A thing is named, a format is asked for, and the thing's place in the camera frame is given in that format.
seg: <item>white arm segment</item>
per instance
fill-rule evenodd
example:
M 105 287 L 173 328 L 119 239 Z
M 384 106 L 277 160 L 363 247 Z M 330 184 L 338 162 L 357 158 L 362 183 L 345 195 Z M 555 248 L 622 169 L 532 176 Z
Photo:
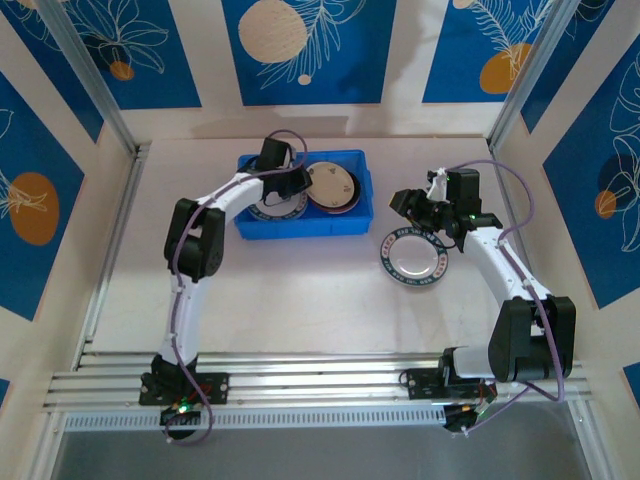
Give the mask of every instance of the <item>white arm segment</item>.
M 260 179 L 247 180 L 244 183 L 238 183 L 243 177 L 249 176 L 248 173 L 237 173 L 229 183 L 219 188 L 215 192 L 199 198 L 198 204 L 202 205 L 211 197 L 219 194 L 223 190 L 229 188 L 232 184 L 235 186 L 223 193 L 215 202 L 208 205 L 208 208 L 219 208 L 225 212 L 225 221 L 229 223 L 245 208 L 257 203 L 262 198 L 264 183 Z M 178 312 L 175 319 L 175 335 L 176 344 L 180 357 L 185 365 L 191 363 L 198 355 L 198 340 L 200 337 L 200 317 L 202 316 L 202 305 L 204 304 L 205 295 L 209 293 L 212 277 L 205 277 L 198 282 L 186 276 L 181 275 L 184 284 Z M 171 346 L 171 315 L 177 294 L 179 292 L 178 279 L 173 273 L 171 274 L 171 302 L 169 304 L 169 317 L 167 321 L 167 329 L 164 341 L 158 353 L 166 362 L 176 365 L 176 358 L 173 347 Z
M 502 230 L 495 227 L 478 228 L 467 233 L 464 253 L 473 260 L 482 273 L 498 305 L 515 297 L 533 300 L 516 271 L 500 251 L 498 237 L 501 233 Z M 526 274 L 538 297 L 541 300 L 546 299 L 551 292 L 535 279 L 506 240 L 504 246 Z M 486 344 L 456 348 L 453 352 L 453 360 L 456 374 L 461 378 L 493 378 L 493 372 L 489 366 L 489 349 Z
M 478 228 L 467 233 L 464 241 L 464 253 L 473 260 L 478 270 L 487 282 L 491 293 L 496 298 L 498 305 L 502 305 L 505 300 L 515 297 L 522 297 L 524 300 L 533 300 L 533 297 L 522 285 L 522 280 L 500 251 L 498 237 L 502 230 L 496 227 Z M 531 286 L 538 296 L 544 300 L 551 292 L 542 286 L 538 280 L 524 266 L 518 255 L 513 251 L 511 245 L 506 240 L 504 246 L 518 266 L 526 274 Z

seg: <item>cable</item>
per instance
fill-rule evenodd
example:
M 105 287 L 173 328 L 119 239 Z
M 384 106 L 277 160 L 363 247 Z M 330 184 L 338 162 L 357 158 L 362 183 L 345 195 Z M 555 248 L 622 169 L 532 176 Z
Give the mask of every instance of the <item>cable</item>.
M 400 375 L 398 375 L 398 383 L 400 384 L 401 387 L 409 388 L 408 376 L 409 376 L 408 370 L 403 370 L 402 372 L 400 372 Z
M 442 240 L 440 240 L 440 237 L 438 237 L 438 240 L 440 240 L 440 243 L 434 242 L 429 237 L 426 237 L 426 238 L 427 238 L 427 242 L 429 242 L 431 245 L 433 245 L 436 248 L 444 248 L 445 250 L 451 250 L 452 248 L 456 248 L 457 247 L 457 245 L 455 243 L 453 245 L 444 245 L 442 243 Z
M 189 440 L 189 441 L 180 440 L 180 441 L 176 441 L 175 439 L 173 439 L 173 438 L 171 438 L 169 436 L 169 425 L 171 424 L 171 422 L 167 422 L 166 425 L 165 425 L 165 428 L 164 428 L 164 434 L 165 434 L 165 437 L 167 438 L 167 442 L 168 443 L 172 443 L 174 445 L 178 445 L 178 446 L 181 446 L 181 447 L 189 447 L 189 446 L 199 445 L 200 443 L 204 442 L 207 439 L 207 437 L 209 437 L 209 435 L 211 434 L 211 431 L 213 430 L 213 410 L 211 408 L 211 404 L 209 403 L 209 399 L 208 399 L 207 395 L 205 395 L 205 393 L 202 391 L 202 388 L 200 388 L 200 385 L 198 385 L 198 382 L 195 380 L 195 378 L 193 378 L 193 375 L 191 375 L 191 372 L 189 372 L 189 369 L 185 365 L 184 360 L 182 359 L 182 357 L 180 355 L 180 351 L 178 350 L 178 343 L 177 343 L 177 340 L 176 340 L 176 337 L 177 337 L 177 334 L 176 334 L 176 322 L 177 322 L 177 318 L 178 318 L 178 308 L 179 308 L 179 305 L 180 305 L 180 300 L 182 299 L 182 289 L 184 288 L 184 282 L 182 280 L 182 274 L 180 273 L 180 270 L 178 269 L 178 259 L 180 258 L 180 253 L 182 252 L 182 249 L 184 248 L 184 244 L 185 244 L 185 242 L 187 240 L 187 236 L 189 235 L 189 232 L 191 231 L 191 229 L 193 227 L 193 224 L 195 223 L 195 221 L 198 218 L 198 216 L 200 215 L 200 213 L 202 213 L 202 211 L 205 208 L 207 208 L 209 205 L 214 203 L 218 198 L 220 198 L 220 196 L 224 195 L 225 193 L 227 193 L 231 189 L 233 189 L 233 188 L 237 187 L 238 185 L 241 185 L 242 183 L 245 183 L 245 182 L 247 182 L 249 180 L 254 180 L 254 179 L 259 179 L 259 178 L 263 178 L 263 177 L 268 177 L 268 176 L 271 176 L 271 175 L 278 175 L 278 174 L 281 174 L 281 173 L 291 172 L 291 171 L 294 171 L 294 170 L 296 170 L 298 168 L 302 168 L 304 166 L 304 163 L 306 162 L 307 157 L 309 155 L 309 149 L 307 147 L 307 142 L 304 140 L 304 138 L 302 138 L 299 134 L 297 134 L 296 132 L 294 132 L 292 130 L 276 130 L 274 132 L 271 132 L 267 136 L 267 138 L 271 138 L 274 135 L 277 135 L 277 134 L 280 134 L 280 133 L 289 133 L 289 134 L 297 137 L 298 140 L 300 140 L 300 142 L 302 143 L 302 146 L 304 148 L 304 153 L 302 155 L 302 160 L 300 161 L 300 163 L 295 165 L 295 166 L 288 167 L 288 168 L 269 170 L 267 172 L 260 172 L 260 173 L 256 173 L 256 174 L 252 174 L 252 175 L 247 175 L 246 177 L 242 177 L 242 178 L 238 179 L 238 181 L 235 182 L 235 183 L 227 184 L 225 187 L 221 188 L 217 193 L 211 195 L 211 197 L 208 198 L 205 202 L 203 202 L 202 205 L 198 206 L 198 208 L 193 212 L 193 214 L 191 215 L 191 217 L 187 221 L 187 225 L 185 226 L 184 230 L 182 231 L 182 235 L 180 236 L 180 240 L 178 240 L 178 244 L 176 245 L 175 252 L 174 252 L 173 257 L 171 259 L 171 273 L 173 273 L 176 276 L 177 281 L 178 281 L 178 292 L 176 293 L 176 299 L 173 302 L 173 308 L 171 309 L 171 323 L 170 323 L 170 328 L 169 328 L 169 335 L 171 336 L 171 348 L 172 348 L 173 353 L 174 353 L 174 355 L 176 357 L 178 365 L 180 366 L 180 369 L 184 373 L 185 377 L 187 377 L 187 380 L 189 381 L 191 386 L 198 393 L 198 396 L 202 400 L 202 404 L 207 409 L 207 413 L 209 415 L 209 425 L 208 425 L 207 431 L 204 433 L 204 435 L 202 435 L 201 437 L 199 437 L 199 438 L 197 438 L 195 440 Z
M 540 297 L 538 296 L 538 293 L 535 291 L 535 289 L 533 288 L 533 286 L 529 282 L 525 282 L 525 280 L 527 280 L 527 276 L 525 275 L 523 270 L 520 268 L 520 265 L 518 265 L 518 262 L 516 262 L 516 260 L 511 256 L 511 254 L 509 253 L 509 251 L 505 247 L 505 243 L 503 242 L 504 238 L 507 235 L 509 235 L 510 233 L 515 232 L 515 231 L 521 229 L 522 227 L 526 226 L 533 219 L 533 216 L 535 215 L 535 212 L 536 212 L 536 205 L 535 205 L 535 201 L 533 199 L 533 193 L 531 192 L 531 188 L 529 187 L 529 184 L 524 179 L 524 177 L 522 177 L 522 175 L 520 175 L 516 170 L 514 170 L 511 167 L 509 167 L 508 165 L 505 165 L 504 163 L 498 162 L 496 160 L 472 160 L 470 162 L 465 162 L 465 163 L 462 163 L 462 164 L 457 165 L 457 166 L 452 167 L 452 168 L 453 169 L 463 168 L 463 167 L 467 167 L 469 165 L 477 165 L 477 164 L 480 164 L 480 163 L 494 165 L 494 166 L 497 166 L 497 167 L 500 167 L 500 168 L 503 168 L 503 169 L 507 170 L 509 173 L 514 175 L 520 181 L 520 183 L 522 184 L 522 186 L 524 187 L 524 189 L 525 189 L 525 191 L 527 193 L 527 197 L 529 199 L 529 214 L 527 215 L 527 217 L 521 223 L 519 223 L 517 225 L 514 225 L 514 226 L 512 226 L 510 228 L 507 228 L 506 230 L 504 230 L 500 234 L 500 236 L 498 237 L 498 246 L 499 246 L 500 252 L 507 259 L 507 261 L 509 262 L 511 267 L 514 269 L 514 271 L 516 272 L 516 274 L 520 278 L 520 280 L 525 284 L 527 291 L 529 292 L 529 294 L 533 298 L 533 301 L 534 301 L 534 303 L 536 305 L 536 308 L 538 309 L 538 312 L 540 313 L 540 318 L 542 320 L 542 325 L 544 326 L 544 334 L 545 334 L 545 337 L 547 339 L 547 344 L 549 345 L 549 350 L 551 352 L 551 360 L 553 362 L 553 369 L 554 369 L 554 372 L 556 374 L 556 381 L 558 382 L 558 396 L 557 397 L 553 396 L 551 393 L 543 390 L 542 388 L 538 387 L 537 385 L 534 385 L 533 383 L 523 382 L 522 385 L 525 386 L 524 390 L 522 390 L 515 397 L 513 397 L 511 400 L 509 400 L 507 403 L 505 403 L 502 407 L 500 407 L 500 409 L 498 409 L 496 412 L 494 412 L 486 420 L 484 420 L 484 421 L 482 421 L 480 423 L 477 423 L 476 425 L 474 425 L 471 428 L 463 430 L 465 435 L 468 435 L 470 432 L 472 432 L 476 428 L 480 427 L 481 425 L 484 425 L 489 420 L 491 420 L 492 418 L 496 417 L 498 414 L 502 413 L 504 410 L 506 410 L 511 405 L 513 405 L 516 401 L 518 401 L 518 399 L 520 399 L 529 390 L 535 390 L 536 392 L 538 392 L 541 395 L 543 395 L 545 398 L 548 398 L 549 400 L 551 400 L 553 402 L 558 402 L 558 403 L 563 402 L 564 401 L 564 397 L 565 397 L 564 375 L 563 375 L 563 371 L 562 371 L 562 365 L 560 364 L 560 355 L 558 354 L 558 348 L 556 347 L 556 342 L 555 342 L 555 339 L 553 338 L 553 333 L 551 332 L 551 323 L 549 322 L 549 317 L 547 316 L 547 312 L 546 312 L 546 310 L 544 308 L 544 305 L 542 305 L 542 300 L 540 300 Z

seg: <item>white plate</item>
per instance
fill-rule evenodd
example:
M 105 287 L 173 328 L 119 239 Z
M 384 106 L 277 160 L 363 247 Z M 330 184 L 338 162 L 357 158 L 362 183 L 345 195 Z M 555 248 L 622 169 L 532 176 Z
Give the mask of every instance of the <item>white plate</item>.
M 420 287 L 442 278 L 449 255 L 437 236 L 407 227 L 387 235 L 380 247 L 380 261 L 398 282 Z
M 307 189 L 311 200 L 326 208 L 340 208 L 351 201 L 355 185 L 349 172 L 331 162 L 317 162 L 307 168 L 313 184 Z
M 276 192 L 271 192 L 264 201 L 251 205 L 249 213 L 258 220 L 289 220 L 304 213 L 308 200 L 304 192 L 297 193 L 288 200 L 282 200 Z

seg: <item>white table surface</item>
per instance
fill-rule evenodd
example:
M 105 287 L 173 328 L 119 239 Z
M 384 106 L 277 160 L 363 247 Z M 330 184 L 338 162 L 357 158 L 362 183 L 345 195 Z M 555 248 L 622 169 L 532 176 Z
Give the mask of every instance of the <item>white table surface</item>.
M 262 140 L 154 142 L 136 193 L 93 342 L 94 351 L 153 352 L 169 306 L 163 246 L 179 198 L 228 181 L 238 157 Z M 204 306 L 202 352 L 439 352 L 486 342 L 498 305 L 457 250 L 438 283 L 401 285 L 382 269 L 380 244 L 406 226 L 392 194 L 424 187 L 428 169 L 489 158 L 483 139 L 310 139 L 311 150 L 362 149 L 374 184 L 367 235 L 243 240 L 226 230 L 222 267 Z M 491 166 L 480 166 L 485 211 L 507 223 Z

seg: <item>vertical metal post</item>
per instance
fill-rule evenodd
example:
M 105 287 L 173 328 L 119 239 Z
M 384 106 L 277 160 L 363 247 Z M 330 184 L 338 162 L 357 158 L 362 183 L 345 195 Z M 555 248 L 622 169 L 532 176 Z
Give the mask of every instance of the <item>vertical metal post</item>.
M 555 5 L 544 22 L 531 54 L 525 61 L 520 75 L 516 78 L 513 88 L 507 95 L 507 99 L 498 115 L 498 119 L 491 129 L 489 151 L 492 154 L 500 148 L 513 122 L 520 115 L 520 110 L 522 110 L 524 103 L 529 98 L 531 90 L 533 90 L 538 78 L 540 78 L 540 74 L 547 65 L 578 5 L 580 5 L 580 1 L 554 0 Z
M 57 0 L 35 0 L 38 13 L 60 47 L 69 65 L 82 83 L 98 112 L 108 123 L 123 147 L 135 159 L 136 143 L 122 118 L 120 108 L 91 59 L 80 35 Z

